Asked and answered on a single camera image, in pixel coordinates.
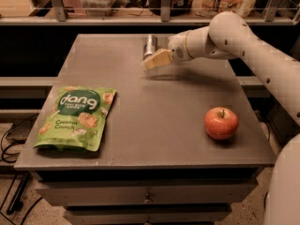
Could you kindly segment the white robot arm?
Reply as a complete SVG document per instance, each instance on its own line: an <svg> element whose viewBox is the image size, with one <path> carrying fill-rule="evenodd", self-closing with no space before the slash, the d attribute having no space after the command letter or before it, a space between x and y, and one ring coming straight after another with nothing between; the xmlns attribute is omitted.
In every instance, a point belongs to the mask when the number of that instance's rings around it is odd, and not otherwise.
<svg viewBox="0 0 300 225"><path fill-rule="evenodd" d="M146 57L146 68L198 57L237 57L300 125L300 62L259 39L239 15L225 11L203 27L169 37L168 47ZM271 176L263 225L300 223L300 134L282 148Z"/></svg>

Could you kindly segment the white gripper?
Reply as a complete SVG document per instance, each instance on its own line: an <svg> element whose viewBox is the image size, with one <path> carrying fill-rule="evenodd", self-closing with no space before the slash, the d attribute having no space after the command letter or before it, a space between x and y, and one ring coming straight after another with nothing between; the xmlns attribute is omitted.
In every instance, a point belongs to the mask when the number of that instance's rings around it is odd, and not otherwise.
<svg viewBox="0 0 300 225"><path fill-rule="evenodd" d="M148 55L142 62L145 69L152 69L169 65L171 61L188 61L189 55L186 46L187 32L169 37L168 49L159 49Z"/></svg>

